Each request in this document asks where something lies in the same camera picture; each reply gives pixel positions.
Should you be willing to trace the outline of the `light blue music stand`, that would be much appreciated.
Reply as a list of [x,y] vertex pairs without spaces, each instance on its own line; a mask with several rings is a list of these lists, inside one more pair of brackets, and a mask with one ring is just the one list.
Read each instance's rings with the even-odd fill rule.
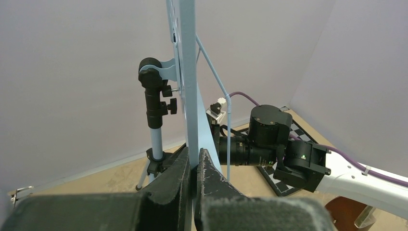
[[142,189],[143,181],[152,182],[158,172],[155,167],[165,159],[162,145],[163,117],[177,112],[178,93],[186,125],[186,145],[192,168],[199,164],[199,151],[206,149],[216,170],[221,170],[216,145],[207,120],[206,109],[197,82],[197,58],[206,51],[196,34],[195,1],[166,1],[170,41],[174,57],[168,61],[145,58],[140,62],[139,81],[145,89],[147,120],[152,148],[147,152],[149,161],[136,186]]

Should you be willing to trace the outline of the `brown wooden metronome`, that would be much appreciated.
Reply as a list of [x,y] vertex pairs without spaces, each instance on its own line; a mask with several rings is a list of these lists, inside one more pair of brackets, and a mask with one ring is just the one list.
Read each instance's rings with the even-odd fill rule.
[[377,221],[375,207],[346,197],[332,199],[325,208],[339,231],[368,231]]

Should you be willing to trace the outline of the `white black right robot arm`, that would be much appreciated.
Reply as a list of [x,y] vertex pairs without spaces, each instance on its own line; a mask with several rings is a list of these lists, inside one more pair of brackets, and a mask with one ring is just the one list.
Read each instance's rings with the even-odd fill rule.
[[209,118],[221,165],[274,167],[273,178],[309,192],[328,192],[408,216],[408,179],[352,160],[339,150],[290,133],[293,117],[272,105],[257,105],[247,133]]

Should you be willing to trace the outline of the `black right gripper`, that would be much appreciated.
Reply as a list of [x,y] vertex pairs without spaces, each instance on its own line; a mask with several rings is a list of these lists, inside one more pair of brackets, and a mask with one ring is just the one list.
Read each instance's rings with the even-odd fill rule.
[[230,164],[262,167],[274,165],[277,158],[273,130],[272,113],[252,113],[247,135],[231,130]]

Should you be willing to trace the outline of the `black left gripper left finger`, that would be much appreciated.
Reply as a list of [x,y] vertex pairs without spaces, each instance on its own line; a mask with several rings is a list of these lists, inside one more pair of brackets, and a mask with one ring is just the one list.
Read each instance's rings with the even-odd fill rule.
[[191,167],[184,148],[173,165],[138,192],[33,196],[3,231],[189,231]]

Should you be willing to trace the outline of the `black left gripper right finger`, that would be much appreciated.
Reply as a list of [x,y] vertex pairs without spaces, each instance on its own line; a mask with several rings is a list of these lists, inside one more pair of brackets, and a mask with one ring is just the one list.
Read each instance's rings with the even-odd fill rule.
[[194,212],[199,231],[332,231],[329,212],[304,197],[247,197],[214,167],[200,149]]

